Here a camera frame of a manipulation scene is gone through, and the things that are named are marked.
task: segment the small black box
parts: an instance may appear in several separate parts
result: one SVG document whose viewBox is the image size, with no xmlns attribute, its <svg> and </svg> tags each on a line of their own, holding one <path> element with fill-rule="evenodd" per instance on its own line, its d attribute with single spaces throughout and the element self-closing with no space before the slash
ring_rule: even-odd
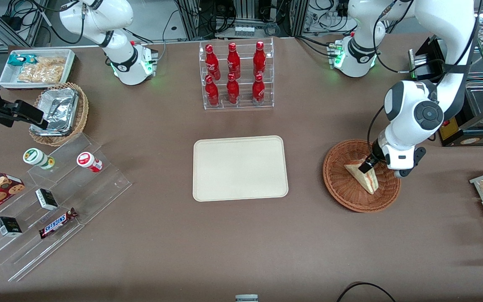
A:
<svg viewBox="0 0 483 302">
<path fill-rule="evenodd" d="M 57 210 L 57 201 L 55 201 L 55 198 L 50 191 L 46 189 L 38 189 L 35 193 L 41 207 L 50 211 Z"/>
<path fill-rule="evenodd" d="M 0 232 L 5 237 L 18 237 L 21 229 L 16 218 L 0 216 Z"/>
</svg>

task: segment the red coca-cola bottle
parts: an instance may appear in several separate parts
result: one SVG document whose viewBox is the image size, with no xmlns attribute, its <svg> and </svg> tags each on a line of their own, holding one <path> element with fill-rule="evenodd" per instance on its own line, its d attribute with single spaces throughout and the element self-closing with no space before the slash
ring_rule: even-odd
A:
<svg viewBox="0 0 483 302">
<path fill-rule="evenodd" d="M 219 71 L 219 60 L 215 53 L 213 53 L 213 46 L 208 44 L 205 46 L 206 50 L 206 69 L 208 74 L 213 76 L 213 79 L 218 81 L 221 78 L 221 72 Z"/>
<path fill-rule="evenodd" d="M 229 93 L 229 102 L 232 105 L 237 105 L 240 99 L 240 86 L 236 81 L 236 76 L 234 73 L 228 75 L 229 82 L 226 84 L 226 90 Z"/>
<path fill-rule="evenodd" d="M 260 106 L 264 102 L 264 88 L 265 85 L 262 82 L 262 74 L 257 74 L 253 83 L 253 104 Z"/>
<path fill-rule="evenodd" d="M 255 76 L 261 73 L 264 74 L 266 71 L 266 53 L 264 53 L 264 42 L 257 42 L 257 51 L 254 53 L 253 57 L 253 73 Z"/>
<path fill-rule="evenodd" d="M 236 79 L 242 76 L 242 68 L 240 65 L 240 55 L 236 51 L 236 43 L 229 43 L 229 56 L 226 58 L 229 64 L 229 72 L 233 73 Z"/>
<path fill-rule="evenodd" d="M 218 107 L 219 106 L 219 90 L 217 90 L 216 84 L 213 82 L 213 78 L 211 75 L 206 75 L 205 77 L 206 80 L 206 96 L 208 98 L 208 103 L 212 107 Z"/>
</svg>

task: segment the white tray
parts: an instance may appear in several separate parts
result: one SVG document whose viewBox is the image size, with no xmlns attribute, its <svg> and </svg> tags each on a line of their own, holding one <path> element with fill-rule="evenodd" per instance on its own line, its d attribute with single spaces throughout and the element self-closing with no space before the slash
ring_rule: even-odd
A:
<svg viewBox="0 0 483 302">
<path fill-rule="evenodd" d="M 63 74 L 61 80 L 57 84 L 66 83 L 70 70 L 72 69 L 72 63 L 75 54 L 70 49 L 21 49 L 12 50 L 12 54 L 35 54 L 39 57 L 65 57 L 67 59 L 65 63 L 65 68 L 63 69 Z M 57 84 L 46 84 L 46 83 L 25 83 L 18 81 L 18 75 L 21 72 L 21 66 L 14 66 L 5 63 L 5 67 L 0 77 L 0 85 L 3 88 L 8 89 L 34 89 L 34 88 L 48 88 L 55 86 Z"/>
<path fill-rule="evenodd" d="M 287 193 L 279 136 L 200 140 L 193 146 L 195 200 L 276 198 Z"/>
</svg>

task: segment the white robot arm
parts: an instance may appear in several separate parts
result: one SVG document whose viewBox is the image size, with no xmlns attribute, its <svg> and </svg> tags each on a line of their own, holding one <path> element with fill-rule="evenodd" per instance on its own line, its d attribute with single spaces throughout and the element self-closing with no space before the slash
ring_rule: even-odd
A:
<svg viewBox="0 0 483 302">
<path fill-rule="evenodd" d="M 136 85 L 154 75 L 155 58 L 149 48 L 132 44 L 121 30 L 132 24 L 134 12 L 126 0 L 80 0 L 81 5 L 64 10 L 61 22 L 70 32 L 82 34 L 100 46 L 111 60 L 115 75 L 127 85 Z"/>
<path fill-rule="evenodd" d="M 385 34 L 381 22 L 374 26 L 378 19 L 416 17 L 424 28 L 447 44 L 446 73 L 438 85 L 429 81 L 400 81 L 387 92 L 384 109 L 390 124 L 380 133 L 372 154 L 360 167 L 367 172 L 381 161 L 397 170 L 397 176 L 407 176 L 425 153 L 423 148 L 415 146 L 432 136 L 443 120 L 456 115 L 462 107 L 470 38 L 475 30 L 474 1 L 351 0 L 348 11 L 357 20 L 358 30 L 355 36 L 341 41 L 343 54 L 335 62 L 335 67 L 348 76 L 363 76 L 376 59 L 374 40 L 378 45 Z"/>
</svg>

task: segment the clear acrylic shelf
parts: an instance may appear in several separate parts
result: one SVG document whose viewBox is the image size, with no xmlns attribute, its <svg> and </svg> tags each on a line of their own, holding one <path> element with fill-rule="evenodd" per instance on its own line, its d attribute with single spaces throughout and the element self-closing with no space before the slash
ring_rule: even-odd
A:
<svg viewBox="0 0 483 302">
<path fill-rule="evenodd" d="M 255 106 L 253 104 L 253 55 L 256 50 L 257 41 L 264 42 L 264 52 L 266 53 L 266 71 L 263 74 L 262 81 L 266 88 L 264 89 L 264 100 L 262 105 Z M 226 84 L 228 82 L 227 75 L 229 74 L 226 58 L 229 54 L 228 44 L 230 41 L 209 41 L 201 42 L 199 46 L 199 66 L 201 73 L 201 86 L 203 87 L 203 105 L 205 109 L 240 109 L 240 108 L 262 108 L 273 107 L 275 104 L 274 98 L 274 45 L 272 39 L 241 39 L 236 40 L 236 49 L 240 55 L 241 63 L 241 77 L 237 80 L 240 87 L 240 100 L 237 105 L 231 105 L 228 101 L 228 93 L 226 91 Z M 215 82 L 219 90 L 219 106 L 211 107 L 206 96 L 206 82 L 205 77 L 208 74 L 206 69 L 206 52 L 204 47 L 207 44 L 213 46 L 213 52 L 219 59 L 219 70 L 221 78 Z"/>
<path fill-rule="evenodd" d="M 77 166 L 75 159 L 83 151 L 102 161 L 98 173 Z M 19 281 L 63 243 L 80 231 L 132 184 L 107 160 L 100 145 L 79 134 L 53 151 L 55 166 L 50 170 L 31 168 L 21 179 L 26 189 L 15 200 L 0 208 L 0 216 L 16 218 L 22 235 L 3 237 L 0 233 L 0 266 L 8 281 Z M 48 189 L 59 204 L 55 211 L 41 208 L 36 199 L 38 188 Z M 74 208 L 79 214 L 60 229 L 41 239 L 39 230 L 65 211 Z"/>
</svg>

